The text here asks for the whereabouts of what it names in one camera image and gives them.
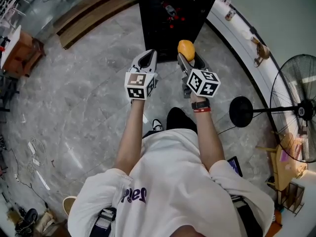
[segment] wooden platform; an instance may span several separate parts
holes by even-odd
[[[83,0],[61,16],[54,29],[68,49],[99,24],[136,4],[138,0]]]

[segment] fan grille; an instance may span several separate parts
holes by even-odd
[[[270,107],[298,106],[303,100],[316,102],[316,57],[301,54],[289,59],[279,70],[271,91]],[[310,120],[293,111],[272,113],[281,146],[294,159],[316,161],[315,109]]]

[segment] black wristband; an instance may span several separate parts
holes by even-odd
[[[191,106],[193,110],[210,107],[208,98],[206,99],[206,101],[203,102],[192,103]]]

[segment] white t-shirt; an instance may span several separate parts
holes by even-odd
[[[107,207],[117,209],[110,236],[169,237],[183,225],[193,226],[206,237],[246,236],[230,194],[243,196],[264,235],[268,231],[274,213],[272,199],[236,174],[225,160],[208,172],[193,131],[174,129],[150,135],[143,139],[142,154],[129,176],[109,169],[87,178],[69,215],[72,237],[88,237],[98,213]]]

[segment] black fan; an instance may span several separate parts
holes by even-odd
[[[254,113],[273,115],[281,146],[293,159],[316,161],[316,57],[301,54],[289,59],[273,83],[270,108],[254,110],[246,97],[235,98],[229,114],[237,127],[250,124]]]

